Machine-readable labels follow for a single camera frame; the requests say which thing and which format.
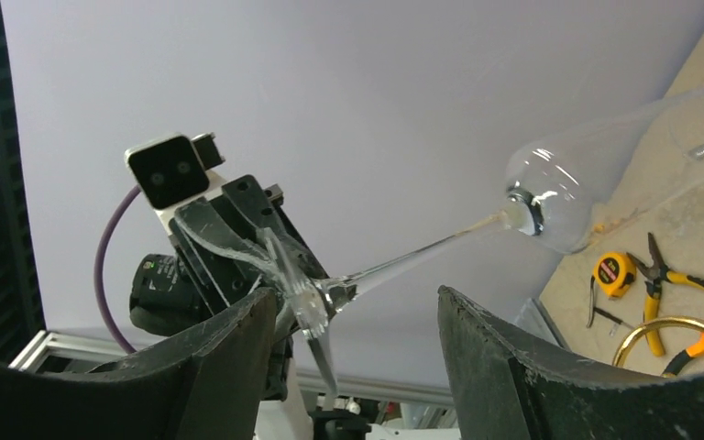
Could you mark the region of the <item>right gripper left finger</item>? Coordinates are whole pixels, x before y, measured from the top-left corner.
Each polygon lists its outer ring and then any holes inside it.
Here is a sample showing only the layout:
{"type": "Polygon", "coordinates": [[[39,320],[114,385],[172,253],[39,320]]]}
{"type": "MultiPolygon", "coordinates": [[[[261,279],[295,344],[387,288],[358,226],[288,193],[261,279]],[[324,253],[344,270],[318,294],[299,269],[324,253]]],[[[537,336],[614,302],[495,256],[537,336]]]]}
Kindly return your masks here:
{"type": "Polygon", "coordinates": [[[0,364],[0,439],[250,439],[275,317],[274,296],[251,293],[165,339],[192,356],[151,372],[38,374],[0,364]]]}

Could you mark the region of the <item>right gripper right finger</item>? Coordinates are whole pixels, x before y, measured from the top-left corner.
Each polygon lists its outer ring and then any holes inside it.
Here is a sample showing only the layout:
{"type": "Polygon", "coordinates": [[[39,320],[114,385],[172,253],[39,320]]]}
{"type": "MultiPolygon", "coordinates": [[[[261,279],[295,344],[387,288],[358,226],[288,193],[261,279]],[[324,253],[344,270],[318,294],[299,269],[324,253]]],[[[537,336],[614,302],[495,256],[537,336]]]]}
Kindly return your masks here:
{"type": "Polygon", "coordinates": [[[704,372],[658,378],[598,362],[439,288],[445,369],[465,439],[704,439],[704,372]]]}

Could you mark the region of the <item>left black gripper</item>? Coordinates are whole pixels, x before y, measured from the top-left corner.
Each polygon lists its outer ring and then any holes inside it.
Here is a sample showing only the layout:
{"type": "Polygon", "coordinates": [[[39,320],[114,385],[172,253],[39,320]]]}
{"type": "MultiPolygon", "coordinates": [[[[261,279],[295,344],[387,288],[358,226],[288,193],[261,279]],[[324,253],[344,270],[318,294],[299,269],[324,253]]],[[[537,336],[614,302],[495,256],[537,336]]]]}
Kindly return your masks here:
{"type": "Polygon", "coordinates": [[[262,286],[277,292],[275,339],[301,330],[300,321],[284,299],[277,263],[263,233],[269,229],[296,267],[311,278],[325,270],[281,209],[283,194],[273,185],[263,189],[251,175],[226,181],[207,174],[206,188],[166,208],[166,230],[198,288],[214,288],[230,306],[262,286]]]}

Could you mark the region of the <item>clear wine glass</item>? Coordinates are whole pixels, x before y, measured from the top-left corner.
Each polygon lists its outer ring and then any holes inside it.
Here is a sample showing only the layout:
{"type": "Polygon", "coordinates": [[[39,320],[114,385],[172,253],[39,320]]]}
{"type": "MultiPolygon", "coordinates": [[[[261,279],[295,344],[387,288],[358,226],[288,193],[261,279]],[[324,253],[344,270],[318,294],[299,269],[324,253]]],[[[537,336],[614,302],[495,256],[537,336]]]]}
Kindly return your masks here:
{"type": "Polygon", "coordinates": [[[326,389],[336,393],[329,325],[344,307],[455,244],[514,230],[562,254],[600,242],[704,180],[704,87],[535,140],[514,152],[499,210],[432,244],[345,276],[311,278],[264,231],[284,299],[326,389]]]}

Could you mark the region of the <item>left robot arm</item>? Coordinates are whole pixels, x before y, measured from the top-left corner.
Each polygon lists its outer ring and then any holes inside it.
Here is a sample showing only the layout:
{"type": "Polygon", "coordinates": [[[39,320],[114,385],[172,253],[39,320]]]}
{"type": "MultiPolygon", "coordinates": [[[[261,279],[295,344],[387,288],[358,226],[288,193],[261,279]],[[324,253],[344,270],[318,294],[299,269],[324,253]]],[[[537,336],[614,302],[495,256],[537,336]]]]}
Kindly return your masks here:
{"type": "MultiPolygon", "coordinates": [[[[327,273],[282,209],[276,185],[262,188],[252,175],[221,182],[214,179],[205,199],[239,237],[256,243],[258,227],[285,233],[300,266],[309,275],[327,273]]],[[[156,336],[174,336],[269,286],[243,261],[219,257],[191,244],[179,227],[169,228],[171,255],[148,254],[138,267],[129,297],[131,322],[156,336]]]]}

